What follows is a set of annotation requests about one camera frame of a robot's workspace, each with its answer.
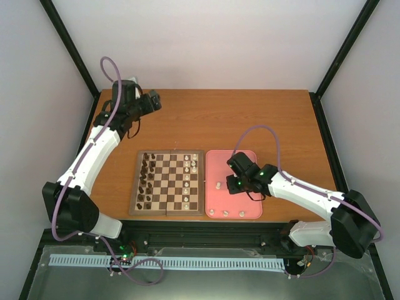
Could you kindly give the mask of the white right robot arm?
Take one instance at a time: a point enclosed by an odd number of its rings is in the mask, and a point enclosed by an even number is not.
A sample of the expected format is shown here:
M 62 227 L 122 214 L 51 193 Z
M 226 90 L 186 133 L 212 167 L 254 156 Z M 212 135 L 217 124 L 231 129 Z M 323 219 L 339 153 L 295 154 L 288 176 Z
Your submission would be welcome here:
M 318 222 L 298 221 L 289 229 L 289 239 L 299 247 L 328 246 L 359 259 L 369 245 L 383 238 L 383 230 L 362 194 L 335 192 L 299 180 L 276 166 L 259 167 L 254 162 L 228 164 L 231 194 L 259 193 L 301 206 L 321 217 Z

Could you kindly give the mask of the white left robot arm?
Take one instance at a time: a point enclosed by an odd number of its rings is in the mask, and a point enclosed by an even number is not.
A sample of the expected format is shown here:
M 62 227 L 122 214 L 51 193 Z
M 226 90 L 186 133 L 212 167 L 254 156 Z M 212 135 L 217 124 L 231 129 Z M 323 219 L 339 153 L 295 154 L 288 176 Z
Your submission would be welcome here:
M 141 96 L 131 95 L 127 102 L 112 99 L 113 110 L 102 110 L 95 118 L 88 140 L 69 169 L 56 181 L 47 182 L 42 196 L 57 241 L 85 233 L 108 238 L 115 251 L 129 247 L 130 236 L 122 231 L 122 222 L 100 212 L 90 198 L 94 182 L 109 155 L 144 115 L 161 108 L 155 90 Z

